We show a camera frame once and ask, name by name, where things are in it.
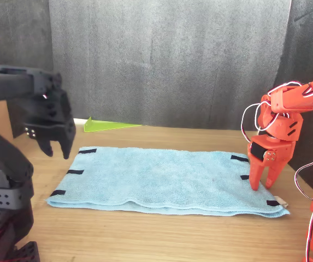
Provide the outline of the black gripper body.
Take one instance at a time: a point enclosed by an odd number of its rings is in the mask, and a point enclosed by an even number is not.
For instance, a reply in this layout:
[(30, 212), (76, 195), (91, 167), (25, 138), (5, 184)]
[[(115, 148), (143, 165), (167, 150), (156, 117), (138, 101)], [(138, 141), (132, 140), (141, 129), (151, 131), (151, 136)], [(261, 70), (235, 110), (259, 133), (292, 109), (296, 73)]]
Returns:
[(44, 139), (71, 144), (75, 126), (67, 93), (64, 90), (48, 91), (21, 101), (26, 112), (25, 132), (32, 139)]

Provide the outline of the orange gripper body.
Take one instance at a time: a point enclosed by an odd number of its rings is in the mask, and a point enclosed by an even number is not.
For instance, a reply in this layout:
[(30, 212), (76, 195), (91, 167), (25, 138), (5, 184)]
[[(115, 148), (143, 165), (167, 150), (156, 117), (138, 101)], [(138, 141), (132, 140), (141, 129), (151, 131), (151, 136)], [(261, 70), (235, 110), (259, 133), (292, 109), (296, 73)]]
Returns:
[(248, 145), (250, 167), (271, 167), (286, 164), (293, 155), (294, 141), (284, 141), (268, 135), (256, 135)]

